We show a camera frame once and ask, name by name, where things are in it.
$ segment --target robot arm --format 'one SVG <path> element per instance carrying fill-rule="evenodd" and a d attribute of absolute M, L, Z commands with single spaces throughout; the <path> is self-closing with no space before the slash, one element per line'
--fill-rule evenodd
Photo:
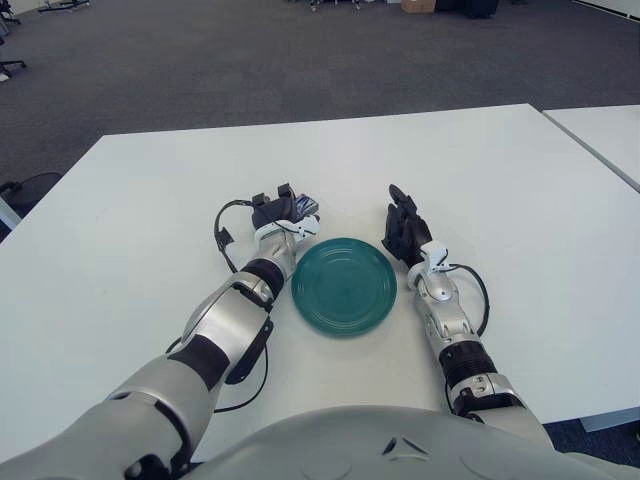
<path fill-rule="evenodd" d="M 172 478 L 188 468 L 223 383 L 244 380 L 265 348 L 298 245 L 319 230 L 315 202 L 288 185 L 278 193 L 254 198 L 255 256 L 202 302 L 176 348 L 59 436 L 0 465 L 1 478 Z"/>
<path fill-rule="evenodd" d="M 500 374 L 460 307 L 458 288 L 447 275 L 455 267 L 449 254 L 433 240 L 410 196 L 389 187 L 395 205 L 389 205 L 383 245 L 409 267 L 409 288 L 425 322 L 431 349 L 442 367 L 452 413 L 551 446 L 546 431 L 526 407 L 506 376 Z"/>

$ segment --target teal plate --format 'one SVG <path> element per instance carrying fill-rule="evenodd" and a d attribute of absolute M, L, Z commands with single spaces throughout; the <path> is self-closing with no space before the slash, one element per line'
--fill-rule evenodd
<path fill-rule="evenodd" d="M 378 249 L 354 238 L 314 246 L 291 280 L 293 301 L 307 322 L 331 335 L 360 335 L 387 316 L 396 276 Z"/>

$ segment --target wire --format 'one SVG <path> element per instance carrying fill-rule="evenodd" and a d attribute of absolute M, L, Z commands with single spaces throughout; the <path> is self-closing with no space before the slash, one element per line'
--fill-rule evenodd
<path fill-rule="evenodd" d="M 447 406 L 449 407 L 449 412 L 453 412 L 453 407 L 451 406 L 451 400 L 449 400 L 449 391 L 447 390 L 447 380 L 444 380 L 444 398 L 447 399 Z"/>
<path fill-rule="evenodd" d="M 459 268 L 469 272 L 473 276 L 473 278 L 475 278 L 476 282 L 478 282 L 478 285 L 480 286 L 480 290 L 482 291 L 482 298 L 484 299 L 484 313 L 482 314 L 482 322 L 480 323 L 480 326 L 476 330 L 476 333 L 478 334 L 478 336 L 481 337 L 482 334 L 484 333 L 484 331 L 487 328 L 487 324 L 489 323 L 489 309 L 490 309 L 490 306 L 489 306 L 489 294 L 487 293 L 487 287 L 485 286 L 484 282 L 482 281 L 482 278 L 480 277 L 480 275 L 478 275 L 478 272 L 476 272 L 469 265 L 462 265 L 460 263 L 452 263 L 451 264 L 451 268 L 446 270 L 446 271 L 447 272 L 451 272 L 451 271 L 457 270 Z"/>
<path fill-rule="evenodd" d="M 246 402 L 242 402 L 242 403 L 239 403 L 238 405 L 233 405 L 231 407 L 216 408 L 213 411 L 213 413 L 232 412 L 233 410 L 238 410 L 239 408 L 246 407 L 247 405 L 249 405 L 256 398 L 258 398 L 258 395 L 260 395 L 260 392 L 262 392 L 262 389 L 264 388 L 265 383 L 267 383 L 268 375 L 269 375 L 269 353 L 267 352 L 267 345 L 265 344 L 264 346 L 264 377 L 262 377 L 262 383 L 260 384 L 260 388 L 258 388 L 258 391 L 254 393 L 253 397 L 251 397 Z"/>
<path fill-rule="evenodd" d="M 222 212 L 224 212 L 227 208 L 230 208 L 233 206 L 253 207 L 255 211 L 260 212 L 260 214 L 264 217 L 264 219 L 268 223 L 274 223 L 278 227 L 280 227 L 282 230 L 285 230 L 289 233 L 300 233 L 298 230 L 288 228 L 287 226 L 282 225 L 281 223 L 278 223 L 277 220 L 271 220 L 271 218 L 264 212 L 263 210 L 264 207 L 262 205 L 257 205 L 250 200 L 231 200 L 230 202 L 226 203 L 216 215 L 216 219 L 213 224 L 213 237 L 216 240 L 216 245 L 218 247 L 218 250 L 224 257 L 232 273 L 236 273 L 238 271 L 234 263 L 231 261 L 231 258 L 229 258 L 229 255 L 227 254 L 227 245 L 233 242 L 233 238 L 231 237 L 231 234 L 225 227 L 222 227 L 222 230 L 220 230 L 220 216 L 222 215 Z M 302 232 L 308 235 L 315 235 L 314 232 L 311 232 L 306 229 L 302 230 Z"/>
<path fill-rule="evenodd" d="M 236 273 L 238 269 L 229 258 L 229 255 L 227 255 L 227 245 L 229 245 L 233 241 L 233 239 L 231 238 L 231 234 L 226 228 L 223 228 L 222 232 L 220 231 L 220 216 L 222 215 L 222 212 L 224 212 L 227 208 L 230 208 L 233 206 L 252 207 L 253 202 L 249 200 L 231 200 L 230 202 L 226 203 L 216 215 L 216 220 L 213 223 L 213 237 L 216 240 L 216 245 L 218 246 L 218 250 L 220 250 L 220 253 L 224 257 L 225 261 L 227 262 L 229 269 L 233 273 Z"/>
<path fill-rule="evenodd" d="M 169 347 L 165 350 L 165 352 L 164 352 L 164 353 L 170 353 L 170 352 L 171 352 L 171 350 L 173 350 L 173 349 L 176 347 L 176 345 L 180 343 L 180 340 L 182 340 L 182 337 L 178 337 L 178 338 L 176 338 L 176 339 L 171 343 L 171 345 L 169 345 Z"/>

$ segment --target cardboard box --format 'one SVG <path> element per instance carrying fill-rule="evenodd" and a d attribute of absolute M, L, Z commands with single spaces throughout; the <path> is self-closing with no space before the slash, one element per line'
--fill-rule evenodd
<path fill-rule="evenodd" d="M 402 0 L 400 6 L 406 13 L 433 13 L 436 0 Z"/>

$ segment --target white table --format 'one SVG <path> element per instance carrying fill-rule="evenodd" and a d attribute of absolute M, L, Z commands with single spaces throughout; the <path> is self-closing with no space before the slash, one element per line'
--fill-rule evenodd
<path fill-rule="evenodd" d="M 638 0 L 576 0 L 576 2 L 608 13 L 617 13 L 636 22 L 640 21 L 640 2 Z"/>
<path fill-rule="evenodd" d="M 640 105 L 544 113 L 640 192 Z"/>
<path fill-rule="evenodd" d="M 543 422 L 640 405 L 640 196 L 530 106 L 132 134 L 103 137 L 0 245 L 1 457 L 58 433 L 163 351 L 228 276 L 217 210 L 285 181 L 320 202 L 318 240 L 378 248 L 389 182 L 411 193 L 450 260 L 484 277 L 485 346 Z M 223 223 L 240 262 L 249 212 Z M 262 395 L 216 416 L 196 458 L 322 407 L 443 410 L 406 268 L 392 264 L 392 313 L 354 339 L 316 333 L 286 288 Z M 479 321 L 476 286 L 456 278 Z M 262 366 L 220 405 L 251 395 Z"/>

